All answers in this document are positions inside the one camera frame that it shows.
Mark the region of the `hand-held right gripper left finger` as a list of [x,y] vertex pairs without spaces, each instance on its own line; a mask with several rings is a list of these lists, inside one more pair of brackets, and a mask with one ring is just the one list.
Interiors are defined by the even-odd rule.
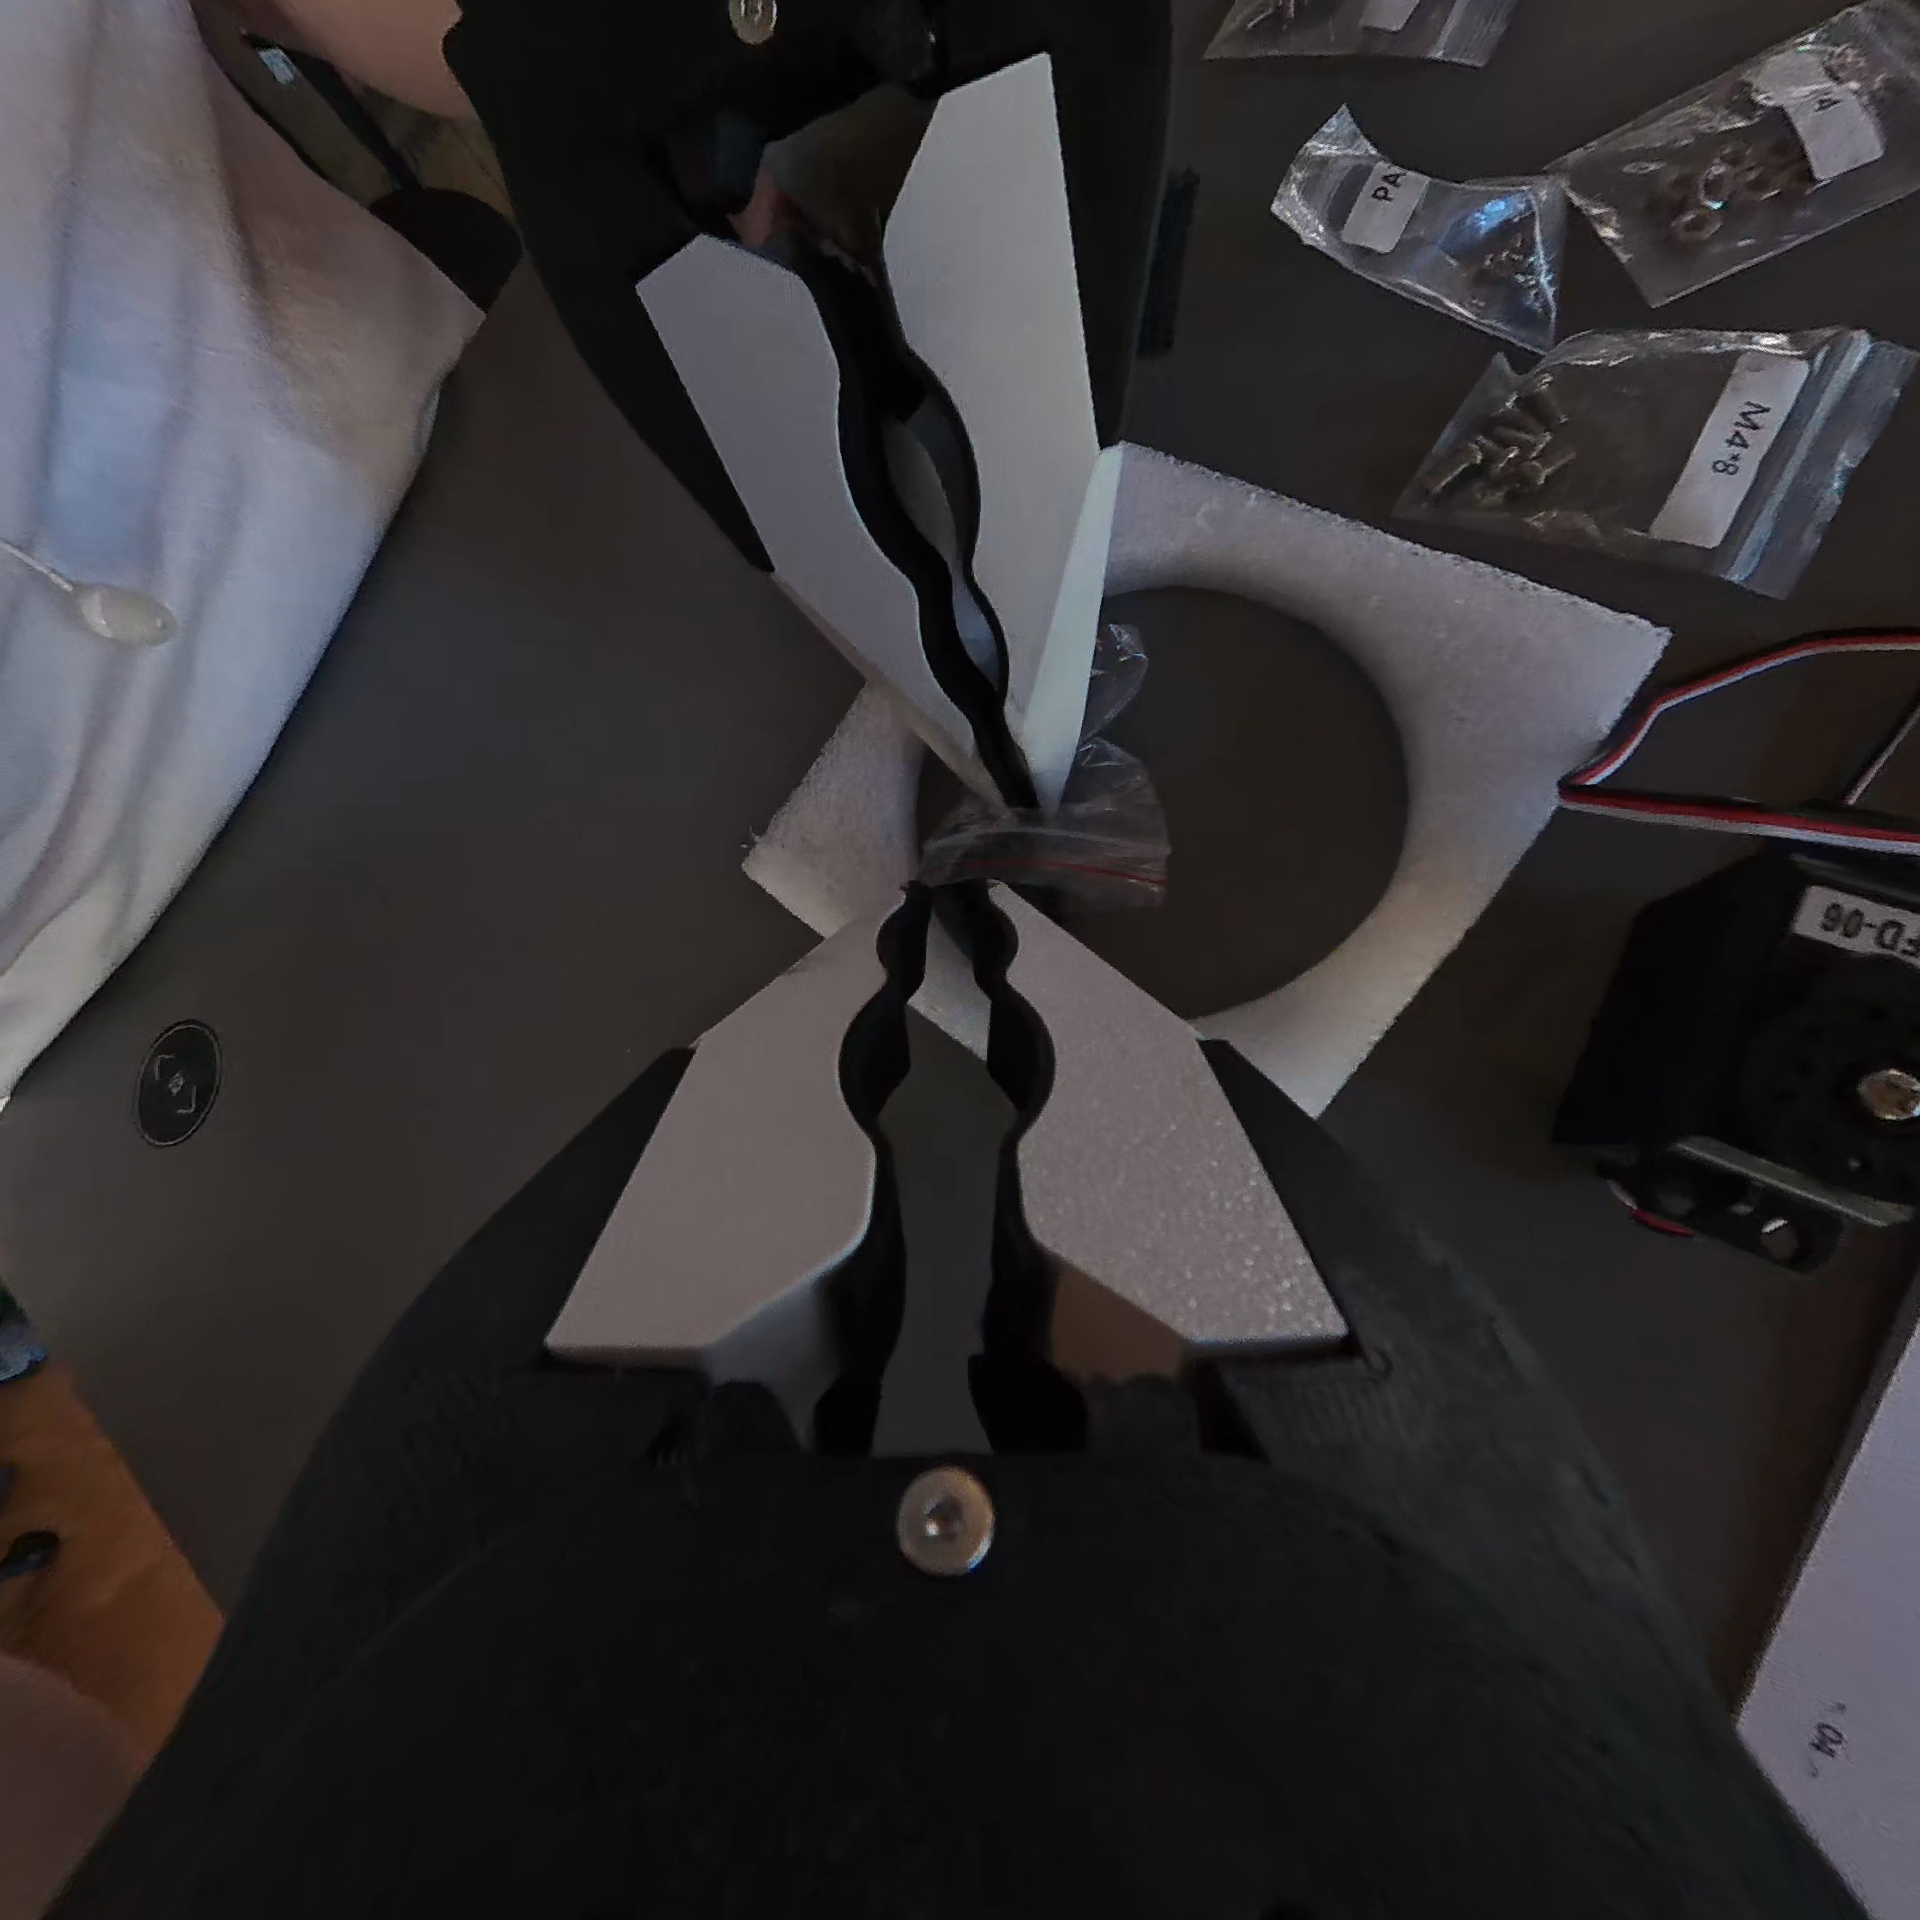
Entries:
[[764,1384],[818,1451],[872,1451],[906,1316],[881,1116],[928,928],[910,884],[696,1041],[547,1334],[556,1358]]

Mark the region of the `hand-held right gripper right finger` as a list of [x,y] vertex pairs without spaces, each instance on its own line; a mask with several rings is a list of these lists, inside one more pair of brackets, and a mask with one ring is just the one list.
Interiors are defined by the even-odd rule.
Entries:
[[998,884],[964,959],[1009,1099],[966,1365],[994,1448],[1078,1448],[1100,1388],[1321,1358],[1349,1325],[1187,1020]]

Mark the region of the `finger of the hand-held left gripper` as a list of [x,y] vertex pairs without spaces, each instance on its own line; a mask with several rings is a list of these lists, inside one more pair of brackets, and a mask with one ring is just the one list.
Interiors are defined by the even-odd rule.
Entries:
[[964,558],[1005,657],[998,710],[1056,800],[1085,725],[1121,447],[1098,437],[1046,54],[941,95],[883,263],[904,343],[966,452]]
[[972,574],[969,454],[893,299],[830,252],[712,233],[637,299],[781,591],[973,791],[1035,806]]

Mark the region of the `clear screw packet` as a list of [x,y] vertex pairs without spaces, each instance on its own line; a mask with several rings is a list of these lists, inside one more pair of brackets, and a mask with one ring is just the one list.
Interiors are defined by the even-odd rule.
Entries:
[[1145,675],[1139,629],[1106,621],[1060,800],[1054,806],[955,803],[921,841],[920,878],[930,887],[1003,881],[1073,911],[1161,904],[1168,815],[1141,759],[1110,736],[1145,688]]

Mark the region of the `person's left forearm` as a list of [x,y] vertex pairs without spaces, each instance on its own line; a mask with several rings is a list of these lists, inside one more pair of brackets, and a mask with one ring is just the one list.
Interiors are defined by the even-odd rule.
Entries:
[[445,60],[459,1],[213,1],[242,32],[290,54],[322,60],[347,80],[449,120],[476,108]]

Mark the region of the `dark grey desk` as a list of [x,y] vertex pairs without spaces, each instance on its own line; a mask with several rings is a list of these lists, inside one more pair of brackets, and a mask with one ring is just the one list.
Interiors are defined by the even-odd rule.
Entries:
[[[1386,525],[1494,344],[1277,228],[1306,136],[1350,102],[1438,176],[1525,172],[1836,4],[1520,4],[1480,73],[1196,64],[1222,12],[1176,14],[1200,187],[1126,437]],[[213,1603],[421,1285],[809,947],[740,860],[854,693],[522,271],[266,775],[5,1113],[5,1279]],[[1801,1279],[1649,1231],[1547,1133],[1635,913],[1742,849],[1556,819],[1329,1113],[1515,1313],[1732,1693],[1910,1261],[1866,1237]],[[152,1148],[137,1070],[181,1020],[224,1080]]]

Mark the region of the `black round part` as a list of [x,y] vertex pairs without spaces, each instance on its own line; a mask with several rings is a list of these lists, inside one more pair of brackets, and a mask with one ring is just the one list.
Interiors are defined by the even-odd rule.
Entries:
[[165,1025],[136,1076],[132,1120],[145,1145],[174,1148],[211,1116],[224,1080],[224,1052],[202,1020]]

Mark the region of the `scattered clear screw bags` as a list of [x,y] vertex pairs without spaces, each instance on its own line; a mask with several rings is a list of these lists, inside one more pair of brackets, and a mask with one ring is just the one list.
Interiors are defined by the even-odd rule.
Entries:
[[1304,139],[1270,217],[1350,277],[1500,340],[1398,511],[1785,598],[1915,397],[1915,318],[1568,328],[1584,220],[1650,316],[1915,207],[1915,4],[1844,4],[1514,176],[1450,180],[1353,108]]

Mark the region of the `open instruction manual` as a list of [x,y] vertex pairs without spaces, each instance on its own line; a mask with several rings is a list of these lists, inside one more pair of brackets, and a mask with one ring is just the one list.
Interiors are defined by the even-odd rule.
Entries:
[[1877,1918],[1917,1915],[1917,1286],[1842,1438],[1737,1716]]

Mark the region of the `white foam frame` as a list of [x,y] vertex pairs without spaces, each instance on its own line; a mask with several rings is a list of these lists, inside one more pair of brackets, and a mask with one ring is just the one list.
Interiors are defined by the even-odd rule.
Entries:
[[1091,500],[1018,513],[977,584],[1018,741],[1065,744],[1102,597],[1171,595],[1133,739],[1172,815],[1176,911],[1116,941],[1321,1113],[1501,891],[1553,791],[1666,635],[1353,519],[1114,447]]

